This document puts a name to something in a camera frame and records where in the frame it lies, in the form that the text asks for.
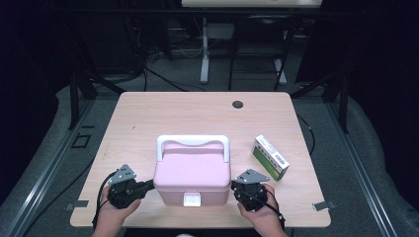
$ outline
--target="table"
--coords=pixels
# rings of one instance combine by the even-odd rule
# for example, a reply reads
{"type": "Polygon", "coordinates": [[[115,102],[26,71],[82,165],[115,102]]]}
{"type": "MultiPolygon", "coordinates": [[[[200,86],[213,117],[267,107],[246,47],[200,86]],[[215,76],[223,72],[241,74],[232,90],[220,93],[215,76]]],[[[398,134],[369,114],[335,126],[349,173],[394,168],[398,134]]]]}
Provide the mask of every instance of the table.
{"type": "MultiPolygon", "coordinates": [[[[320,8],[322,0],[182,0],[182,7],[186,8],[320,8]]],[[[208,23],[203,20],[203,65],[201,67],[201,83],[207,84],[210,71],[210,54],[208,49],[208,23]]],[[[276,70],[279,71],[282,62],[275,60],[276,70]]],[[[285,73],[280,77],[280,84],[287,85],[285,73]]]]}
{"type": "MultiPolygon", "coordinates": [[[[286,93],[258,92],[127,92],[123,93],[104,135],[71,224],[92,226],[96,198],[105,178],[121,167],[136,172],[136,180],[153,178],[156,139],[161,134],[222,134],[230,139],[231,176],[252,168],[269,173],[252,155],[256,136],[263,134],[291,164],[276,189],[287,227],[326,227],[327,210],[315,211],[313,203],[324,201],[291,98],[286,93]],[[243,103],[235,109],[234,101],[243,103]]],[[[147,193],[140,208],[125,227],[145,228],[248,228],[233,193],[220,206],[183,207],[164,204],[156,190],[147,193]]]]}

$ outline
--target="wrist strap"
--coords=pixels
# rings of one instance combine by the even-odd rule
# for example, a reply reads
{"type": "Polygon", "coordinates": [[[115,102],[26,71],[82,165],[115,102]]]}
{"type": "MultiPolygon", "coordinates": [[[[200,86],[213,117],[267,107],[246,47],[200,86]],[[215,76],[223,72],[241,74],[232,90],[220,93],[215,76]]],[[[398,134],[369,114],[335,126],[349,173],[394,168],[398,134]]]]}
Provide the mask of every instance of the wrist strap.
{"type": "Polygon", "coordinates": [[[278,215],[278,218],[280,219],[280,223],[281,223],[281,228],[283,228],[283,230],[286,230],[286,219],[284,218],[283,214],[280,213],[278,215]]]}

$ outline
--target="pink box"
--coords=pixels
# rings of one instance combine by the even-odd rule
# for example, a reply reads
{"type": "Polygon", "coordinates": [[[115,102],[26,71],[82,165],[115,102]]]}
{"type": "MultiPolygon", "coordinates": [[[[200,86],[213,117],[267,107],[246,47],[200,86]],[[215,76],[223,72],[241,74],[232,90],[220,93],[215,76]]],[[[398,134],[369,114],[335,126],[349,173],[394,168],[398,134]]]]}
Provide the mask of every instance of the pink box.
{"type": "Polygon", "coordinates": [[[229,155],[224,135],[161,135],[154,187],[167,204],[225,204],[231,186],[229,155]]]}

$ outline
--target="small carton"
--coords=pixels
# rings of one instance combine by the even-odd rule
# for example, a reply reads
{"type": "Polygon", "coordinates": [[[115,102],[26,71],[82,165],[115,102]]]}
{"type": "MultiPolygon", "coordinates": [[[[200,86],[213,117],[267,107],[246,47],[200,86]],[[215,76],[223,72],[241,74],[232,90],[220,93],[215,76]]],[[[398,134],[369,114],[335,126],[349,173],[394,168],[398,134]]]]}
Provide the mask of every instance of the small carton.
{"type": "Polygon", "coordinates": [[[284,176],[290,166],[287,160],[263,135],[255,138],[253,155],[276,181],[284,176]]]}

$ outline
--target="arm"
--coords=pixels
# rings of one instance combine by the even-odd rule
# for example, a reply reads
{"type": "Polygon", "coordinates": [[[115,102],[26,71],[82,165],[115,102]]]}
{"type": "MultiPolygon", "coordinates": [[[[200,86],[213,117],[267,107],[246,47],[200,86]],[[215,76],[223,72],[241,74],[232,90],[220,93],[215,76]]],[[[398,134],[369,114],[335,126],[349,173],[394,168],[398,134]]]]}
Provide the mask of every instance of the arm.
{"type": "Polygon", "coordinates": [[[102,191],[101,208],[99,210],[98,223],[92,237],[114,237],[117,236],[126,218],[131,215],[140,205],[141,200],[137,199],[124,209],[117,209],[108,202],[109,187],[102,191]]]}
{"type": "MultiPolygon", "coordinates": [[[[266,190],[275,193],[274,188],[264,185],[266,190]]],[[[268,193],[268,204],[277,207],[277,203],[272,195],[268,193]]],[[[247,211],[243,204],[237,204],[240,214],[249,220],[255,230],[263,237],[287,237],[287,233],[281,228],[278,216],[268,207],[264,206],[258,211],[247,211]]]]}

